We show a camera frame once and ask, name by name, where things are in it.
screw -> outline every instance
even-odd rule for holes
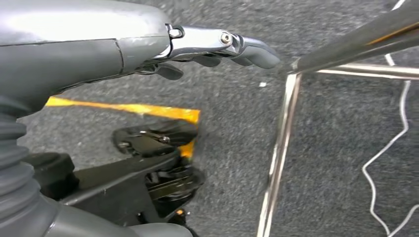
[[[223,32],[221,34],[221,42],[225,45],[230,45],[231,44],[231,34],[227,33],[227,32]]]
[[[169,143],[169,142],[170,142],[170,138],[169,138],[169,137],[164,136],[164,137],[161,137],[161,138],[159,139],[159,141],[160,141],[161,143]]]
[[[172,38],[179,38],[183,36],[182,31],[180,29],[170,29],[169,35]]]
[[[128,142],[120,142],[118,144],[118,147],[120,147],[120,148],[127,148],[127,147],[129,147],[129,143]]]

robotic hand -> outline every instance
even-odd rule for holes
[[[256,65],[270,69],[279,64],[277,53],[260,40],[230,33],[221,29],[166,24],[170,46],[139,68],[137,74],[158,74],[170,80],[183,72],[165,61],[194,61],[206,67],[215,67],[222,58],[229,58],[242,66]]]

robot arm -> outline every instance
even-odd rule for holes
[[[166,61],[216,66],[221,58],[272,68],[279,59],[261,41],[217,29],[172,26],[150,6],[108,0],[0,1],[0,236],[188,237],[165,227],[138,234],[39,193],[20,161],[26,133],[16,119],[43,108],[51,95],[105,79],[157,73],[177,79]]]
[[[0,85],[14,88],[0,94],[29,107],[18,117],[84,83],[133,73],[178,79],[183,72],[163,62],[213,67],[221,58],[262,68],[279,62],[259,40],[220,29],[172,26],[151,6],[107,0],[0,2]]]

white cable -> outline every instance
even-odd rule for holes
[[[405,0],[399,0],[396,3],[396,5],[393,7],[392,10],[398,9],[404,2],[405,2]],[[387,63],[390,66],[395,65],[395,63],[393,61],[393,58],[391,57],[390,54],[386,54],[385,59],[387,60]],[[393,143],[397,141],[397,139],[399,139],[401,136],[403,136],[409,130],[409,123],[407,122],[407,118],[406,118],[405,105],[406,105],[406,97],[407,97],[407,93],[408,93],[409,88],[410,88],[410,84],[411,84],[411,81],[409,81],[409,80],[405,81],[403,91],[402,91],[402,95],[400,96],[399,112],[400,112],[400,117],[401,117],[401,120],[402,120],[402,123],[403,123],[403,130],[399,134],[397,134],[393,139],[391,139],[391,141],[387,145],[385,145],[385,147],[383,149],[381,149],[381,151],[379,151],[375,156],[373,156],[362,167],[362,172],[364,173],[364,176],[367,178],[367,180],[368,180],[368,182],[370,183],[370,186],[371,186],[372,197],[371,197],[370,213],[384,227],[385,232],[387,234],[387,237],[393,237],[396,233],[398,233],[408,223],[410,218],[413,216],[413,213],[416,211],[416,209],[419,208],[419,204],[413,206],[412,209],[409,211],[408,215],[406,216],[406,218],[403,220],[403,222],[395,230],[393,230],[393,232],[390,233],[390,229],[388,228],[387,224],[381,218],[379,218],[377,216],[377,214],[374,212],[374,206],[376,204],[376,198],[377,198],[377,189],[376,189],[376,186],[374,184],[373,179],[371,178],[371,176],[367,172],[367,167],[372,162],[374,162],[379,156],[381,156],[384,152],[386,152],[393,145]]]
[[[373,156],[362,167],[362,172],[364,173],[364,176],[367,178],[368,182],[371,185],[372,197],[371,197],[370,213],[384,227],[385,232],[386,232],[387,235],[390,234],[390,230],[388,229],[388,226],[374,212],[374,206],[375,206],[376,198],[377,198],[377,190],[376,190],[376,186],[374,184],[373,179],[371,178],[371,176],[367,172],[367,167],[372,162],[374,162],[378,157],[380,157],[384,152],[386,152],[394,144],[394,142],[397,141],[397,139],[399,139],[401,136],[403,136],[409,130],[409,124],[408,124],[407,118],[406,118],[405,104],[406,104],[407,92],[409,91],[409,88],[410,88],[410,83],[411,82],[409,80],[405,81],[405,86],[403,88],[403,92],[402,92],[402,95],[400,97],[400,108],[399,108],[399,110],[400,110],[400,117],[401,117],[402,123],[403,123],[403,130],[399,134],[397,134],[393,139],[391,139],[391,141],[387,145],[385,145],[385,147],[383,149],[381,149],[381,151],[379,151],[375,156]]]

black wheel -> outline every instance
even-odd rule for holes
[[[23,159],[34,167],[34,178],[41,186],[41,193],[59,200],[73,192],[79,180],[73,174],[74,164],[68,154],[38,153]]]

